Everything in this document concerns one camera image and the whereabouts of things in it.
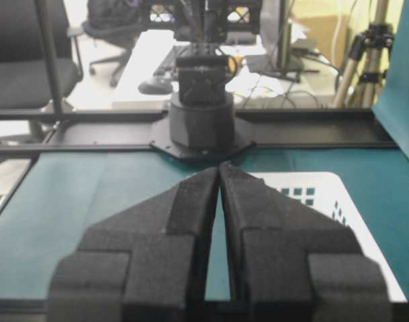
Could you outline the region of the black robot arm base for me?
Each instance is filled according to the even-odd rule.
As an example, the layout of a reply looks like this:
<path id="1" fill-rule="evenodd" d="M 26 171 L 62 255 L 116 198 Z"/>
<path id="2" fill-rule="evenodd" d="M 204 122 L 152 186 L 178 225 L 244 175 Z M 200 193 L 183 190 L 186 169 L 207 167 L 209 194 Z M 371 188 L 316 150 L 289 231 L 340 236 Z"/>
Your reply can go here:
<path id="1" fill-rule="evenodd" d="M 259 31 L 260 1 L 174 1 L 174 38 L 188 42 L 175 60 L 179 88 L 150 145 L 180 160 L 226 160 L 253 146 L 253 126 L 236 116 L 226 85 L 233 57 L 217 53 L 231 31 Z"/>

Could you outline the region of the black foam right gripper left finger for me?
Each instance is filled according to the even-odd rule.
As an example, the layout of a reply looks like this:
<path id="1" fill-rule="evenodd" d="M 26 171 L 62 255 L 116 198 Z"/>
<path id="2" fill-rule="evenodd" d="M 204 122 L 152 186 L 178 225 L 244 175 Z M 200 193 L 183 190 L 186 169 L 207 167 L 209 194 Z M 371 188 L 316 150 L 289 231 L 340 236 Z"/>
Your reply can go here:
<path id="1" fill-rule="evenodd" d="M 218 169 L 86 229 L 61 259 L 48 293 L 49 321 L 184 321 L 206 292 Z"/>

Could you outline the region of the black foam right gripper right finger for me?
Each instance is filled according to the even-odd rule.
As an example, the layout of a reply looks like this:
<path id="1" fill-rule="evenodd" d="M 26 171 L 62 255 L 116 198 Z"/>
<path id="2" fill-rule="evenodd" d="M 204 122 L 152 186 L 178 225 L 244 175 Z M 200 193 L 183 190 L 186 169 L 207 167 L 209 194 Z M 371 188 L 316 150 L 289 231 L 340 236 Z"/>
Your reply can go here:
<path id="1" fill-rule="evenodd" d="M 253 321 L 391 321 L 353 230 L 230 164 L 219 168 L 230 276 Z"/>

